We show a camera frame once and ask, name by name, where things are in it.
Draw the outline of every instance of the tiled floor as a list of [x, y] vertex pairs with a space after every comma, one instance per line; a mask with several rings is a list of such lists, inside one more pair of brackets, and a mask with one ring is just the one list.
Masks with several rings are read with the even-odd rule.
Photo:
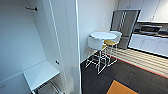
[[95, 65], [91, 64], [85, 68], [85, 62], [83, 62], [81, 73], [82, 94], [106, 94], [114, 79], [139, 94], [168, 94], [167, 78], [119, 60], [99, 75]]

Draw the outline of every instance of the bar stool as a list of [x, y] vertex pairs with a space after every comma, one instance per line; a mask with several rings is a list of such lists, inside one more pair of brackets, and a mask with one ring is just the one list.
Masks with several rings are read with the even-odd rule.
[[112, 40], [104, 40], [104, 44], [106, 44], [108, 47], [112, 46], [111, 49], [110, 49], [110, 52], [112, 53], [112, 50], [113, 50], [113, 46], [115, 45], [115, 51], [116, 51], [116, 54], [115, 54], [115, 60], [113, 62], [108, 62], [108, 65], [107, 66], [110, 66], [112, 64], [114, 64], [115, 62], [117, 62], [117, 44], [119, 43], [120, 41], [120, 38], [122, 36], [122, 33], [121, 32], [118, 32], [118, 31], [110, 31], [110, 33], [113, 33], [115, 34], [117, 37], [115, 39], [112, 39]]
[[[86, 68], [92, 63], [92, 64], [95, 64], [96, 65], [96, 68], [98, 69], [98, 74], [100, 74], [103, 69], [107, 66], [106, 64], [106, 57], [107, 56], [102, 56], [102, 50], [104, 50], [106, 48], [106, 45], [104, 45], [104, 40], [101, 40], [101, 39], [96, 39], [96, 38], [93, 38], [91, 36], [88, 37], [88, 46], [89, 48], [93, 49], [93, 50], [98, 50], [99, 51], [99, 55], [92, 55], [92, 60], [90, 61], [88, 58], [87, 58], [87, 62], [86, 62]], [[94, 60], [94, 57], [98, 57], [98, 63], [96, 62], [93, 62]], [[102, 59], [105, 60], [105, 63], [103, 68], [100, 68], [100, 63], [102, 61]]]

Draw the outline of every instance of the refrigerator door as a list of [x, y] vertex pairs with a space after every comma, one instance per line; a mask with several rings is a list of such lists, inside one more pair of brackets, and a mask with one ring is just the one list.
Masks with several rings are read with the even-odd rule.
[[133, 27], [137, 21], [139, 11], [138, 10], [128, 10], [124, 17], [123, 25], [120, 32], [123, 36], [131, 36]]
[[122, 25], [123, 16], [125, 11], [117, 10], [113, 12], [112, 24], [111, 24], [111, 31], [119, 31]]
[[121, 37], [118, 48], [127, 49], [130, 37]]

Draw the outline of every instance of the white kitchen cabinet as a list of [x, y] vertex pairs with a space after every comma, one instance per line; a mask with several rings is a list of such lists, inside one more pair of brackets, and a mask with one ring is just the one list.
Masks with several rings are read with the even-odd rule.
[[144, 38], [145, 38], [145, 35], [132, 34], [128, 47], [134, 48], [134, 49], [140, 49]]
[[168, 23], [168, 0], [160, 0], [152, 22]]
[[143, 0], [119, 0], [118, 10], [140, 10]]
[[154, 53], [159, 42], [160, 42], [160, 37], [145, 36], [144, 42], [140, 49], [142, 51]]
[[159, 0], [144, 0], [137, 22], [151, 22], [159, 4]]
[[161, 38], [154, 53], [168, 57], [168, 38]]

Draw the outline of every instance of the white table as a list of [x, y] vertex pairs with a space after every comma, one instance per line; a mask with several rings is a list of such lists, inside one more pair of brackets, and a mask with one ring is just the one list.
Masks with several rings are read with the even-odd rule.
[[44, 61], [23, 71], [31, 91], [35, 90], [59, 73], [60, 72], [48, 61]]
[[90, 35], [93, 38], [102, 39], [102, 40], [111, 40], [117, 37], [115, 34], [110, 32], [93, 32]]

